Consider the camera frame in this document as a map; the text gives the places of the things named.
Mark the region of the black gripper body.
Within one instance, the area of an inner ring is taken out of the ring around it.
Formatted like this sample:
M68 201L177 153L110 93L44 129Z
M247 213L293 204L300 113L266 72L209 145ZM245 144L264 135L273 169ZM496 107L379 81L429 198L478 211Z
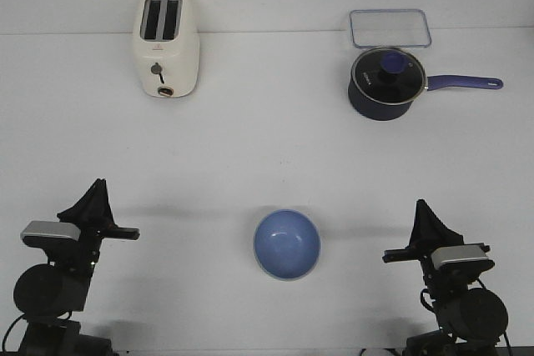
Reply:
M491 269L488 253L491 246L485 243L468 243L441 246L426 250L407 247L384 252L385 263L417 260L423 280L430 293L455 292L466 289L482 273Z
M117 225L85 228L77 240L52 239L45 254L48 261L62 272L76 279L91 279L105 238L137 240L139 236L137 228L121 228Z

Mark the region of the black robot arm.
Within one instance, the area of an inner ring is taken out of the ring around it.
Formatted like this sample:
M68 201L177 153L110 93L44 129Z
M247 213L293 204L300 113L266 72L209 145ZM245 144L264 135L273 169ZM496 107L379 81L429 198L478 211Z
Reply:
M27 269L13 290L13 301L27 324L18 355L113 355L108 338L80 332L72 319L86 304L95 266L106 238L136 240L136 228L113 219L105 179L98 178L55 221L33 220L22 242L44 251L47 261Z
M438 329L406 340L404 355L496 355L509 322L503 301L480 283L495 266L485 243L466 243L423 199L416 202L414 225L405 248L384 252L384 263L416 260L425 287L420 302L436 317Z

